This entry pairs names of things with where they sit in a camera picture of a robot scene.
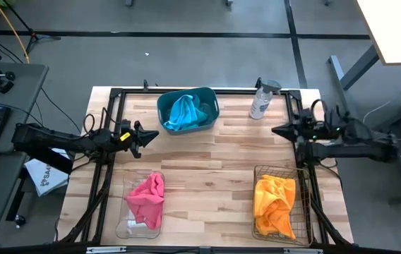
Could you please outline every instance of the clear plastic container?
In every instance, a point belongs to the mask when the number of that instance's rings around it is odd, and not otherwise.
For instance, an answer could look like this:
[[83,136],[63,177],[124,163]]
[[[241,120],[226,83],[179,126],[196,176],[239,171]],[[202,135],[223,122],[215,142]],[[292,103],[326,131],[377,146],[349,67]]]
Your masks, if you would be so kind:
[[147,238],[154,239],[160,234],[161,227],[156,230],[149,229],[145,223],[136,223],[135,216],[128,207],[127,197],[132,190],[144,182],[149,175],[156,173],[160,174],[164,183],[164,175],[158,171],[137,170],[128,171],[124,176],[124,191],[122,195],[121,213],[119,215],[119,223],[116,227],[116,235],[119,238]]

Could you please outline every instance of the wooden table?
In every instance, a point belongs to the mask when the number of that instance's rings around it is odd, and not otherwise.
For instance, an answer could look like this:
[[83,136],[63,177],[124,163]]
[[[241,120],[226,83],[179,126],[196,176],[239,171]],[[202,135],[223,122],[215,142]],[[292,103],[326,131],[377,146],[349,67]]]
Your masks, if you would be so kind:
[[353,100],[347,94],[379,59],[384,65],[401,65],[401,0],[354,0],[365,20],[373,44],[361,58],[344,73],[336,56],[328,59],[343,106],[358,117]]
[[[92,89],[87,113],[96,117],[96,123],[101,108],[107,106],[110,89]],[[318,90],[301,90],[301,94],[304,107],[320,97]],[[172,136],[158,121],[159,96],[126,97],[124,118],[139,120],[144,129],[159,130],[160,135],[141,148],[141,159],[134,159],[130,152],[116,154],[102,245],[286,246],[251,235],[253,168],[258,164],[295,167],[292,144],[271,133],[271,127],[287,122],[283,97],[275,97],[265,118],[256,121],[248,115],[253,96],[218,95],[220,117],[214,128]],[[316,116],[321,115],[323,110],[317,107]],[[85,162],[81,159],[74,166]],[[94,167],[89,164],[71,174],[58,225],[60,237],[67,235],[86,209]],[[165,177],[161,234],[152,240],[116,236],[124,174],[139,169],[160,171]],[[317,168],[317,177],[325,213],[352,242],[339,180],[321,168]],[[94,214],[90,238],[96,221]]]

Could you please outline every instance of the spray bottle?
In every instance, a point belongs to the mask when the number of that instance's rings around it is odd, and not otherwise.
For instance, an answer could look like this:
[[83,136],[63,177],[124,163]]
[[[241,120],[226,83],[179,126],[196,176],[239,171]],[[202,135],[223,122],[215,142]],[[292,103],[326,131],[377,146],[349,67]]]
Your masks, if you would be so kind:
[[253,119],[261,119],[265,114],[266,109],[270,105],[271,99],[273,98],[273,93],[280,95],[280,90],[282,86],[274,81],[268,80],[266,82],[261,82],[261,87],[257,90],[256,97],[252,102],[251,110],[249,116]]

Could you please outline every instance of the orange cloth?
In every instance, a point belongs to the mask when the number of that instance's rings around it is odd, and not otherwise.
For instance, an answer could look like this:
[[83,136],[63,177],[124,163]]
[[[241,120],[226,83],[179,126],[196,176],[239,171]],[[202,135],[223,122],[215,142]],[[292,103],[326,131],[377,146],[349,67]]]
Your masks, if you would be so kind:
[[293,208],[296,184],[294,179],[263,175],[254,193],[254,217],[260,234],[281,233],[295,239],[289,213]]

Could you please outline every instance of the gray floor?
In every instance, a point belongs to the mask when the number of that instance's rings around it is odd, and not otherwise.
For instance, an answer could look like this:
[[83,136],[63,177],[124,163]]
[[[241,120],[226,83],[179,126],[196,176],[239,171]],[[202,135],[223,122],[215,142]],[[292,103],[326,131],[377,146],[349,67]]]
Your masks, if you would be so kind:
[[[298,33],[366,34],[351,0],[335,0],[330,7],[321,2],[292,0]],[[221,0],[136,0],[132,9],[120,0],[51,4],[18,0],[16,8],[30,25],[45,30],[288,32],[283,0],[235,0],[232,8]],[[0,28],[6,28],[2,19]],[[14,37],[0,36],[0,42],[19,54]],[[320,89],[328,103],[336,103],[328,57],[336,54],[347,70],[370,45],[369,40],[299,40],[308,87]],[[252,87],[261,76],[277,79],[285,87],[299,87],[291,42],[286,39],[64,37],[37,45],[30,59],[50,67],[44,88],[76,123],[81,123],[95,85],[140,85],[146,78],[160,86]],[[401,67],[381,63],[350,90],[361,115],[400,91]],[[76,133],[42,95],[38,102],[46,126]],[[372,115],[369,123],[397,110],[401,110],[401,97]],[[401,194],[398,165],[341,159],[339,171],[355,242],[401,250],[401,205],[389,206],[387,201]],[[20,212],[28,224],[15,229],[12,223],[2,223],[0,246],[50,242],[62,200],[62,195],[26,195]]]

